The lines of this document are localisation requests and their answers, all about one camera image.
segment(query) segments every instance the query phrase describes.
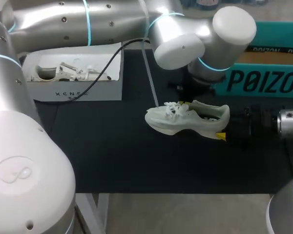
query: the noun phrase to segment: black cable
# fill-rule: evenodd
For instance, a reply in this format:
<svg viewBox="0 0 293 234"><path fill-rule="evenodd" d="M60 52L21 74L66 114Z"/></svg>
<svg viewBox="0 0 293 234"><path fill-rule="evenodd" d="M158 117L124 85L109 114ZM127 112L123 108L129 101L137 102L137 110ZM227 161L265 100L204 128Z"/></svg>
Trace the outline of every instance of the black cable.
<svg viewBox="0 0 293 234"><path fill-rule="evenodd" d="M109 67L109 65L111 64L111 62L115 59L115 57L118 55L118 53L123 50L126 46L135 43L135 42L146 42L150 44L149 40L144 40L144 39L135 39L135 40L131 40L128 41L126 43L124 43L116 52L115 54L112 56L112 58L109 60L109 62L107 63L107 65L105 66L105 68L101 71L101 73L99 74L99 76L91 83L91 85L84 90L81 94L79 94L77 97L74 97L72 99L66 100L66 101L57 101L57 102L47 102L47 101L39 101L39 100L35 100L35 102L37 103L44 103L47 105L63 105L63 104L67 104L67 103L71 103L73 101L76 101L77 99L80 99L83 95L85 95L91 88L93 85L95 85L95 83L101 78L101 76L103 75L103 73L106 71L106 69Z"/></svg>
<svg viewBox="0 0 293 234"><path fill-rule="evenodd" d="M59 110L59 106L57 105L56 107L56 110L55 110L55 113L54 113L54 117L53 117L53 121L52 121L52 125L50 127L50 131L48 132L48 135L51 137L51 133L53 131L53 127L54 127L54 124L55 124L55 120L57 118L57 114L58 114L58 110Z"/></svg>

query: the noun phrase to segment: white shoe box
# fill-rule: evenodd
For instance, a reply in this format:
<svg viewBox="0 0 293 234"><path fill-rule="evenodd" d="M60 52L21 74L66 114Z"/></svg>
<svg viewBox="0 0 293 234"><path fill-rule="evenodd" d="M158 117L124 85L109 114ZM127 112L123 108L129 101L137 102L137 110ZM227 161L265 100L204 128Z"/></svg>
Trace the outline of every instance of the white shoe box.
<svg viewBox="0 0 293 234"><path fill-rule="evenodd" d="M91 67L101 72L119 47L121 47L120 43L59 48L37 51L27 55L22 70L31 97L39 101L65 101L82 93L98 75L89 75L92 80L45 81L37 74L37 66L55 69L64 62L83 71ZM102 78L77 101L122 100L123 67L124 51L121 51L107 68Z"/></svg>

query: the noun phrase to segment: shoe box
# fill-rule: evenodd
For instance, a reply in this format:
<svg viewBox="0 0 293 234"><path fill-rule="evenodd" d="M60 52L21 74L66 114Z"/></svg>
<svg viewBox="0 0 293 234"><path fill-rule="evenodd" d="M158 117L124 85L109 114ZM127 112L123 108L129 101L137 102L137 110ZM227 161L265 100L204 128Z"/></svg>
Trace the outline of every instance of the shoe box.
<svg viewBox="0 0 293 234"><path fill-rule="evenodd" d="M78 96L98 77L119 47L121 44L117 43L28 54L22 70L31 96L50 102ZM122 100L123 65L121 51L97 83L77 101Z"/></svg>

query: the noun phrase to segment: yellow tag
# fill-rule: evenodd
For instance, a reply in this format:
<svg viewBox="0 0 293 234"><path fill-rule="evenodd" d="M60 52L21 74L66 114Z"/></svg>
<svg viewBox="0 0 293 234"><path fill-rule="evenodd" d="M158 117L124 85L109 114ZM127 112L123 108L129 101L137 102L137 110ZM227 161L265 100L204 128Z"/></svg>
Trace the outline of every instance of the yellow tag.
<svg viewBox="0 0 293 234"><path fill-rule="evenodd" d="M182 105L182 104L190 105L191 104L191 102L186 102L186 101L179 101L179 103L180 103L180 105Z"/></svg>
<svg viewBox="0 0 293 234"><path fill-rule="evenodd" d="M220 140L227 141L226 140L226 133L216 133L216 137Z"/></svg>

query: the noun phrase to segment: screw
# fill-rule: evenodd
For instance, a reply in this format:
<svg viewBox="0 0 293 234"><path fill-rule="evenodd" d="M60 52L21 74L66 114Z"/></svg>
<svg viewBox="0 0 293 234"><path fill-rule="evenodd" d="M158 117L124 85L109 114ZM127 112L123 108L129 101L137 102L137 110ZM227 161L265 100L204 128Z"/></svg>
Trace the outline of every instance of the screw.
<svg viewBox="0 0 293 234"><path fill-rule="evenodd" d="M5 37L0 37L1 40L3 40L4 42L6 42Z"/></svg>

